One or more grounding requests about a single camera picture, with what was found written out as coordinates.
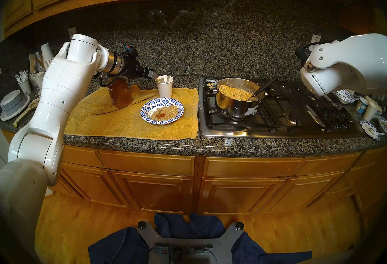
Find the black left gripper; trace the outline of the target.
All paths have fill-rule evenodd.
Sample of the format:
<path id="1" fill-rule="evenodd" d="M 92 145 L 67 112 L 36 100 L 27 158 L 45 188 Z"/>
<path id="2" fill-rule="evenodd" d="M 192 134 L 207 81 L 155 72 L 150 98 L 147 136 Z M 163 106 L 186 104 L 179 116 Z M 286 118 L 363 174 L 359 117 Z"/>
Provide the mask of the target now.
<path id="1" fill-rule="evenodd" d="M 157 79 L 158 74 L 150 68 L 143 68 L 138 60 L 130 55 L 122 55 L 122 59 L 124 62 L 123 67 L 123 77 L 127 79 L 135 79 L 135 78 L 148 78 L 148 79 Z"/>

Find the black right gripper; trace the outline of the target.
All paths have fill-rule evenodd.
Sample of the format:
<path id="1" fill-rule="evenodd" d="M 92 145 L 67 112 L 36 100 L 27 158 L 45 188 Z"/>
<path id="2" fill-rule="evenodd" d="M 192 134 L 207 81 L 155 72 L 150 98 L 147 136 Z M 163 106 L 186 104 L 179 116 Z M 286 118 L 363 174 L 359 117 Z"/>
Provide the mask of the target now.
<path id="1" fill-rule="evenodd" d="M 311 46 L 311 44 L 304 44 L 295 50 L 295 55 L 298 57 L 298 59 L 301 60 L 301 62 L 306 62 L 306 60 L 309 58 L 311 54 L 309 46 Z"/>

